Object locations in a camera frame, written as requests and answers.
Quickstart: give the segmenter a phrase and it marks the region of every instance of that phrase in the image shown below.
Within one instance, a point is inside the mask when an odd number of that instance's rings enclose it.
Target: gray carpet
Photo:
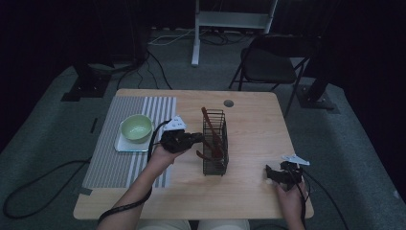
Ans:
[[[229,37],[239,39],[238,35]],[[211,36],[206,38],[218,40]],[[228,84],[237,69],[239,51],[248,44],[248,39],[243,40],[247,41],[225,46],[202,44],[197,68],[191,67],[191,39],[180,39],[164,46],[151,45],[148,49],[161,62],[173,89],[229,90]],[[113,76],[103,98],[82,98],[75,103],[60,101],[77,77],[74,69],[68,68],[55,78],[29,119],[0,155],[2,204],[18,186],[55,166],[92,156],[122,74]],[[304,84],[312,82],[312,78],[303,79]],[[151,57],[139,74],[136,71],[129,73],[120,81],[119,87],[169,88],[159,65]],[[247,84],[243,90],[268,91],[269,88],[269,85]],[[281,85],[275,91],[283,110],[291,90],[291,85]],[[395,197],[395,187],[352,112],[343,90],[329,85],[327,95],[336,104],[338,113],[301,108],[295,99],[285,119],[297,154],[311,163],[304,169],[328,190],[350,229],[405,229],[405,203]],[[79,165],[54,172],[16,196],[10,203],[11,213],[22,215],[39,208]],[[76,189],[86,169],[87,166],[79,171],[57,199],[42,212],[23,219],[2,216],[0,229],[94,229],[94,220],[77,220],[73,217],[78,198]],[[344,229],[326,193],[311,180],[310,184],[315,215],[307,220],[307,229]],[[252,229],[280,229],[275,224],[284,225],[282,219],[253,219],[250,222]]]

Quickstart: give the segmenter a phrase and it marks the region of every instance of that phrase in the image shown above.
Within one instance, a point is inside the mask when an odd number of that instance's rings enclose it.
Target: cable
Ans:
[[[149,162],[149,160],[151,158],[151,155],[152,155],[152,148],[154,146],[153,142],[155,141],[156,134],[158,133],[159,128],[161,128],[161,126],[163,126],[163,125],[165,125],[167,123],[169,123],[169,121],[164,121],[163,123],[159,124],[158,127],[155,128],[155,130],[153,131],[151,139],[149,141],[149,145],[148,145],[147,163]],[[140,199],[140,200],[138,200],[136,202],[130,203],[130,204],[115,207],[115,208],[112,208],[112,209],[109,209],[109,210],[105,211],[99,217],[98,224],[100,224],[108,216],[111,216],[111,215],[114,215],[114,214],[117,214],[117,213],[120,213],[120,212],[123,212],[123,211],[133,209],[133,208],[136,208],[136,207],[140,206],[141,204],[145,203],[149,199],[149,197],[151,196],[151,193],[152,193],[152,187],[150,188],[148,193],[142,199]]]
[[[121,68],[115,68],[115,69],[110,69],[110,70],[98,69],[98,68],[92,67],[92,66],[90,66],[90,65],[89,65],[89,67],[90,67],[93,71],[98,72],[98,73],[101,73],[101,74],[114,75],[114,74],[121,73],[121,72],[123,72],[123,71],[136,69],[136,68],[138,67],[138,65],[139,65],[139,64],[135,64],[135,63],[134,63],[134,64],[126,65],[126,66],[121,67]]]
[[[191,32],[193,32],[193,31],[194,31],[194,29],[189,30],[187,33],[182,34],[182,35],[162,35],[162,36],[159,36],[159,37],[153,39],[152,41],[150,41],[150,42],[148,43],[148,45],[156,45],[156,46],[169,45],[169,44],[175,42],[176,40],[179,40],[180,38],[189,35],[189,34],[190,34]],[[167,42],[167,43],[164,43],[164,44],[157,44],[157,43],[154,43],[154,41],[157,41],[157,40],[159,40],[159,39],[161,39],[161,38],[164,38],[164,37],[176,37],[176,38],[175,38],[174,40],[172,40],[172,41],[170,41],[170,42]]]
[[[140,76],[140,82],[138,82],[138,85],[137,85],[137,88],[139,89],[141,83],[142,83],[143,80],[144,80],[144,77],[140,74],[140,70],[137,70],[137,74],[138,74],[138,76]]]
[[[310,181],[308,181],[308,179],[306,177],[304,177],[305,180],[305,184],[307,185],[307,198],[305,199],[305,201],[307,202],[307,200],[310,198],[310,194],[311,194],[311,184]]]
[[[302,224],[304,225],[304,229],[306,229],[306,227],[305,227],[305,202],[306,202],[306,198],[305,198],[304,192],[302,191],[301,187],[299,186],[298,181],[296,181],[296,178],[293,175],[293,172],[290,169],[290,166],[287,166],[287,170],[289,171],[289,174],[292,177],[293,182],[295,183],[296,187],[299,189],[299,192],[301,193],[301,203],[302,203],[301,220],[302,220]]]
[[[345,228],[347,230],[349,230],[349,227],[346,223],[346,220],[344,219],[343,214],[341,213],[340,209],[338,208],[337,204],[335,203],[334,199],[331,197],[331,195],[328,193],[327,189],[325,187],[322,186],[322,184],[317,181],[312,175],[310,175],[308,172],[304,171],[304,173],[310,177],[310,179],[312,179],[317,185],[320,186],[320,188],[322,188],[322,190],[326,193],[326,195],[328,196],[328,198],[331,200],[332,204],[334,205],[335,209],[337,210],[338,215],[340,216],[341,221],[343,221],[343,224],[345,226]]]
[[[249,41],[251,39],[251,37],[252,37],[252,35],[247,36],[246,34],[244,34],[241,38],[239,38],[237,40],[231,40],[225,33],[221,34],[221,33],[218,33],[218,32],[212,32],[212,34],[219,37],[221,39],[221,41],[220,42],[213,42],[213,41],[210,41],[208,39],[200,39],[200,41],[202,43],[208,44],[208,45],[224,46],[224,45],[233,45],[233,44],[237,44],[237,43],[243,43],[243,42]]]
[[[155,81],[155,88],[159,89],[158,82],[156,81],[155,75],[149,70],[149,62],[148,62],[148,60],[147,60],[147,71],[152,75],[152,78]]]
[[[169,87],[169,89],[172,89],[172,87],[171,87],[170,84],[168,83],[167,76],[165,76],[165,71],[164,71],[164,68],[163,68],[162,65],[161,65],[161,62],[159,62],[159,60],[158,60],[149,50],[147,50],[147,52],[148,52],[148,53],[156,60],[156,62],[159,64],[159,67],[161,68],[162,75],[163,75],[163,78],[164,78],[164,80],[165,80],[165,83],[167,84],[167,86]]]
[[[48,207],[57,198],[57,196],[60,195],[60,193],[65,189],[65,187],[69,184],[69,182],[71,182],[71,180],[81,170],[81,168],[83,168],[86,164],[90,163],[90,159],[91,159],[91,157],[86,159],[86,160],[74,160],[74,161],[64,163],[62,165],[59,165],[59,166],[53,168],[49,172],[46,172],[45,174],[41,175],[37,179],[34,179],[34,180],[32,180],[32,181],[18,187],[11,194],[9,194],[9,196],[7,196],[6,201],[3,204],[3,214],[4,214],[4,216],[6,216],[9,219],[25,219],[25,218],[31,217],[31,216],[33,216],[35,214],[38,214],[39,212],[44,210],[46,207]],[[32,186],[34,183],[36,183],[40,179],[44,178],[45,176],[53,173],[54,171],[56,171],[58,169],[61,169],[61,168],[65,167],[65,166],[67,166],[67,165],[77,164],[77,163],[81,163],[81,165],[75,170],[75,172],[71,175],[71,177],[63,184],[63,186],[56,192],[56,194],[54,194],[54,196],[48,202],[46,202],[42,207],[40,207],[39,209],[37,209],[37,210],[35,210],[35,211],[33,211],[33,212],[29,213],[29,214],[25,214],[25,215],[17,216],[17,215],[13,215],[13,214],[10,213],[10,211],[9,211],[9,202],[11,201],[11,199],[13,197],[15,197],[17,194],[19,194],[22,190]]]
[[[127,70],[125,73],[122,74],[122,76],[119,78],[119,82],[117,82],[116,90],[120,89],[120,82],[122,82],[123,78],[132,71],[134,71],[134,70],[130,69],[130,70]]]

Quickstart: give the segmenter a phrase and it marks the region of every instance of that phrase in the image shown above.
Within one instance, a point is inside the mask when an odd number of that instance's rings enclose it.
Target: pants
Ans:
[[[204,219],[199,221],[198,230],[250,230],[247,219]],[[191,230],[187,220],[182,219],[140,219],[137,230]]]

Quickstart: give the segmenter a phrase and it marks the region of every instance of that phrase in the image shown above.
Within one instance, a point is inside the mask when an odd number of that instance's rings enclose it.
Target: black wire basket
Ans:
[[[203,144],[205,156],[203,173],[205,175],[223,175],[227,171],[229,162],[226,118],[221,109],[207,109],[207,114],[213,131],[203,117],[203,135],[206,141]]]

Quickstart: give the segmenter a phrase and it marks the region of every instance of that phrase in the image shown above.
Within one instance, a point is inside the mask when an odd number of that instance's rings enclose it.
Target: gray striped cloth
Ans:
[[[175,112],[176,98],[173,97],[114,97],[82,187],[128,188],[146,165],[147,152],[145,149],[116,150],[121,135],[120,123],[130,115],[144,114],[157,127],[174,117]],[[155,142],[162,132],[160,128]],[[156,179],[154,187],[167,187],[169,180],[170,167]]]

